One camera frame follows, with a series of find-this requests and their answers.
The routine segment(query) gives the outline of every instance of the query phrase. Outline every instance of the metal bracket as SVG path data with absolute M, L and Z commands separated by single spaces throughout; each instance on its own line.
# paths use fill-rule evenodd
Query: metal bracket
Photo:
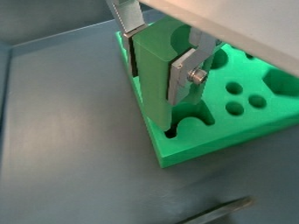
M 198 48 L 192 48 L 171 66 L 168 102 L 172 105 L 188 95 L 192 83 L 204 88 L 212 55 L 223 46 L 216 38 L 195 28 L 191 28 L 190 42 Z
M 136 0 L 107 0 L 107 5 L 121 31 L 123 45 L 127 50 L 128 72 L 137 76 L 132 37 L 147 27 L 140 4 Z
M 252 197 L 246 197 L 242 199 L 232 200 L 212 209 L 204 211 L 203 213 L 199 213 L 190 219 L 180 221 L 176 224 L 206 224 L 212 221 L 215 221 L 218 218 L 231 214 L 232 212 L 236 212 L 238 210 L 251 206 L 254 203 Z

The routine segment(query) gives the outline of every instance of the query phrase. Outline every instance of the white panel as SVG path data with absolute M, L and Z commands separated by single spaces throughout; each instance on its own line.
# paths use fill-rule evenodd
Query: white panel
M 298 0 L 140 0 L 299 76 Z

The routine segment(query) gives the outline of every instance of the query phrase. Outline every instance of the metal wall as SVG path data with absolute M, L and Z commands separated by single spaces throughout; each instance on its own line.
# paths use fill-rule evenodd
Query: metal wall
M 3 121 L 3 106 L 5 98 L 5 81 L 11 62 L 11 46 L 0 42 L 0 121 Z
M 1 0 L 0 40 L 16 45 L 109 19 L 105 0 Z

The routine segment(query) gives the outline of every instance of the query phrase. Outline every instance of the metal floor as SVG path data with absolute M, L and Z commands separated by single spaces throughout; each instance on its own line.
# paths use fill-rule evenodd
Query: metal floor
M 298 223 L 299 127 L 160 169 L 116 30 L 109 21 L 13 48 L 0 223 L 171 224 L 247 195 L 255 205 L 214 223 Z

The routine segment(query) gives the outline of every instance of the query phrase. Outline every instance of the screw head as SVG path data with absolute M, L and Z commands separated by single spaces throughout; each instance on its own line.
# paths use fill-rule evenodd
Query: screw head
M 200 85 L 208 79 L 208 73 L 200 69 L 195 68 L 188 73 L 188 81 L 192 82 L 195 85 Z

